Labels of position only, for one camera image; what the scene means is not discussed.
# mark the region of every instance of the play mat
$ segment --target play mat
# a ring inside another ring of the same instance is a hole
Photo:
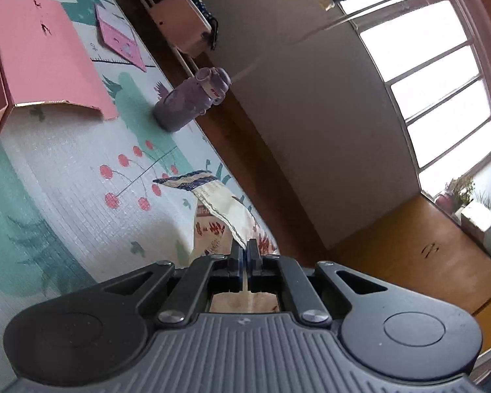
[[[146,72],[99,44],[95,4],[125,19],[115,1],[57,1],[119,117],[16,108],[0,136],[0,389],[14,379],[1,336],[21,309],[157,260],[187,264],[196,201],[153,179],[210,170],[263,224],[195,122],[168,134],[151,117],[171,86],[142,41]]]

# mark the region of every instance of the window frame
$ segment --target window frame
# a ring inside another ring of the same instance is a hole
[[[351,25],[353,28],[356,30],[357,35],[359,35],[360,38],[360,33],[363,31],[367,31],[368,29],[380,25],[383,22],[386,22],[388,20],[392,20],[397,18],[398,16],[401,16],[403,14],[409,13],[413,10],[420,9],[422,7],[425,7],[428,5],[428,2],[430,4],[437,3],[439,1],[444,1],[444,0],[403,0],[396,2],[392,5],[388,5],[386,7],[382,7],[380,9],[371,11],[369,13],[363,14],[355,19],[350,20]],[[483,127],[486,123],[491,121],[491,115],[488,117],[483,123],[478,125],[476,128],[473,129],[472,132],[467,134],[464,138],[460,139],[457,143],[455,143],[453,146],[451,146],[448,150],[443,152],[441,155],[437,156],[434,158],[432,161],[427,163],[426,165],[420,167],[417,161],[417,157],[415,154],[415,149],[412,145],[411,138],[409,136],[409,131],[407,127],[411,125],[413,122],[417,121],[418,119],[422,118],[423,116],[427,115],[430,113],[432,110],[436,109],[438,106],[440,106],[442,103],[448,101],[452,97],[456,96],[458,93],[461,91],[465,90],[467,87],[470,85],[474,84],[477,81],[483,80],[484,85],[485,85],[485,91],[488,99],[488,103],[491,107],[491,21],[487,15],[487,12],[485,10],[485,7],[482,4],[481,0],[448,0],[455,13],[457,14],[458,19],[460,20],[460,23],[462,25],[462,28],[464,29],[465,35],[467,37],[467,40],[464,43],[459,44],[458,46],[455,46],[438,56],[433,57],[432,59],[417,65],[416,67],[408,70],[407,72],[404,72],[401,75],[396,76],[395,78],[392,78],[391,80],[388,81],[383,81],[382,83],[384,84],[384,87],[386,89],[386,92],[389,95],[389,98],[391,100],[391,104],[394,107],[394,110],[397,114],[398,120],[400,122],[402,132],[404,134],[404,137],[407,142],[407,146],[409,147],[410,155],[411,155],[411,161],[415,167],[415,172],[417,175],[417,181],[419,184],[420,190],[422,190],[422,186],[420,185],[420,180],[419,180],[419,174],[422,173],[425,169],[429,168],[431,165],[433,165],[435,162],[440,160],[442,157],[447,155],[449,152],[451,152],[453,149],[455,149],[458,145],[460,145],[462,142],[464,142],[466,139],[468,139],[473,133],[479,130],[479,128]],[[371,59],[372,56],[369,53],[369,50],[365,46],[365,44],[362,41],[362,44],[366,48],[366,51],[368,51],[368,54],[370,55]],[[417,114],[413,115],[412,117],[409,117],[408,119],[404,119],[402,116],[402,113],[400,111],[400,108],[398,106],[398,103],[394,97],[393,91],[391,90],[391,86],[400,81],[401,79],[417,72],[418,70],[430,65],[431,63],[442,59],[443,57],[452,54],[453,52],[456,52],[457,50],[469,46],[472,49],[472,52],[475,56],[475,60],[477,62],[477,66],[479,69],[478,75],[475,75],[472,79],[467,81],[465,84],[460,86],[459,88],[453,90],[449,94],[443,96],[439,101],[433,103],[431,106],[421,110]],[[477,163],[468,173],[474,174],[477,171],[479,171],[488,161],[491,160],[491,152],[486,155],[479,163]]]

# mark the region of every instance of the ribbed black plastic surface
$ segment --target ribbed black plastic surface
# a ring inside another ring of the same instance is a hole
[[[334,335],[297,325],[288,313],[200,314],[157,335],[127,372],[85,387],[43,386],[26,379],[7,393],[318,393],[479,392],[465,377],[401,384],[352,362]]]

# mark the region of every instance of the white box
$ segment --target white box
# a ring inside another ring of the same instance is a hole
[[[473,200],[462,210],[462,230],[475,238],[491,253],[491,211]]]

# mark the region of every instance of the pink box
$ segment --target pink box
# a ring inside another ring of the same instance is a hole
[[[182,53],[196,57],[209,49],[202,34],[210,34],[211,25],[191,0],[162,0],[149,13],[164,37]]]
[[[59,103],[118,115],[58,1],[0,0],[0,131],[14,108]]]

